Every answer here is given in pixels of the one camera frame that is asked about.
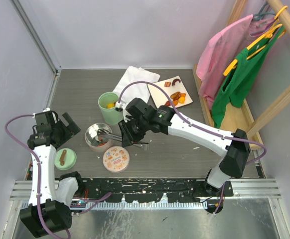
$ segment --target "orange food piece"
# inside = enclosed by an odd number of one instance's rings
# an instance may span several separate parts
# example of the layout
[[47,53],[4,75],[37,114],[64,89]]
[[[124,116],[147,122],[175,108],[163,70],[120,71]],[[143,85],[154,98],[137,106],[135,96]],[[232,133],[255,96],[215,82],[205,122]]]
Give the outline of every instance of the orange food piece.
[[179,99],[178,99],[178,102],[180,102],[181,104],[183,104],[185,102],[185,97],[184,96],[181,96]]
[[98,147],[103,146],[104,144],[106,144],[107,142],[104,143],[100,143],[99,145],[97,145]]

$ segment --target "wooden dowel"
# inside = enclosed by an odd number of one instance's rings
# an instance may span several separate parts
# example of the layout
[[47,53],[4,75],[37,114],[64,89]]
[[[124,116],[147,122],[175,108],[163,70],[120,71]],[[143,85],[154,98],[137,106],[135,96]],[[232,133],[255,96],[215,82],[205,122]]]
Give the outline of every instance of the wooden dowel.
[[[275,12],[278,12],[281,8],[283,8],[283,3],[280,0],[268,0],[269,5]],[[290,14],[288,9],[284,9],[280,15],[278,16],[281,23],[284,25],[287,33],[290,34]]]
[[236,0],[233,9],[231,10],[227,26],[238,21],[243,13],[248,0]]
[[290,85],[283,91],[274,102],[247,128],[247,136],[250,138],[279,114],[290,104]]

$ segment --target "white napkin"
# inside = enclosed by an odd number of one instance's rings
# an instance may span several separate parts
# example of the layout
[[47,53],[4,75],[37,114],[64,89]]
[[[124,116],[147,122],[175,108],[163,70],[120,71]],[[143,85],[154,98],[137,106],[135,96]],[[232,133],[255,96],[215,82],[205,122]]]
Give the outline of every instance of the white napkin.
[[[153,83],[157,82],[159,78],[159,74],[144,70],[143,68],[136,68],[134,66],[130,66],[129,68],[127,68],[126,72],[122,76],[119,83],[116,85],[113,92],[117,95],[120,95],[125,86],[132,82],[147,81]],[[146,84],[135,84],[128,87],[128,89],[124,91],[124,94],[122,96],[122,102],[129,103],[134,98],[141,98],[147,103],[149,96],[150,93]]]

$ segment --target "tongs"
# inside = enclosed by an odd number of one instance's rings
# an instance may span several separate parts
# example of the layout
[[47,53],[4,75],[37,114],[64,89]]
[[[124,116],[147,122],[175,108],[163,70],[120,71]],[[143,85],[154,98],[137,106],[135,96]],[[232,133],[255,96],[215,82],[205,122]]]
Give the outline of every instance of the tongs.
[[[115,141],[122,142],[122,137],[121,136],[112,134],[112,133],[110,133],[109,131],[107,131],[106,129],[103,129],[103,128],[100,128],[100,129],[97,130],[97,137],[96,137],[96,139],[98,141],[99,140],[103,140],[103,139],[112,139],[112,140],[115,140]],[[133,146],[142,148],[144,150],[149,150],[149,144],[148,143],[145,143],[145,142],[142,142],[142,141],[135,142],[133,144]]]

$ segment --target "yellow hanger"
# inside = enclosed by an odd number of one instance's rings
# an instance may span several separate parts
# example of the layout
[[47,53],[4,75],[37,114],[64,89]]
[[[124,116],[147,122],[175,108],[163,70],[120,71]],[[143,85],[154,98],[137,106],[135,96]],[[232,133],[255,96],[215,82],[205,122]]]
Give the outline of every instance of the yellow hanger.
[[[280,24],[278,24],[277,25],[277,27],[276,28],[278,28],[278,27],[281,27],[282,26],[282,24],[280,23]],[[278,39],[280,38],[280,37],[282,37],[284,34],[285,34],[285,32],[286,32],[286,30],[284,29],[283,31],[282,31],[282,33],[278,36]],[[257,51],[255,51],[253,54],[251,54],[250,56],[248,56],[247,57],[247,60],[249,60],[250,58],[252,58],[254,55],[256,55],[258,52],[260,52],[261,50],[263,50],[265,47],[266,47],[266,45],[264,45],[264,46],[262,46],[261,48],[259,48]]]
[[[276,14],[275,16],[275,22],[274,24],[271,26],[271,28],[265,32],[264,34],[262,34],[260,37],[258,37],[253,43],[251,43],[249,46],[247,46],[247,49],[250,50],[253,46],[255,46],[260,40],[264,39],[264,38],[271,38],[273,35],[274,35],[274,31],[281,27],[282,24],[279,23],[278,25],[276,25],[278,22],[279,22],[279,19],[278,16],[280,15],[280,13],[284,10],[288,8],[288,6],[284,6],[283,8],[280,9],[280,11]],[[284,33],[286,32],[286,30],[283,30],[283,32],[280,34],[280,37],[282,37],[284,35]],[[257,53],[259,53],[261,50],[263,50],[265,48],[266,45],[264,45],[263,47],[259,48],[257,51],[255,51],[253,54],[251,54],[250,56],[247,57],[247,59],[250,59],[251,57],[253,57],[254,55],[256,55]],[[229,74],[229,72],[232,70],[232,69],[235,69],[237,67],[237,63],[238,61],[236,59],[234,59],[230,64],[229,66],[226,68],[226,70],[224,71],[224,76],[227,76]]]

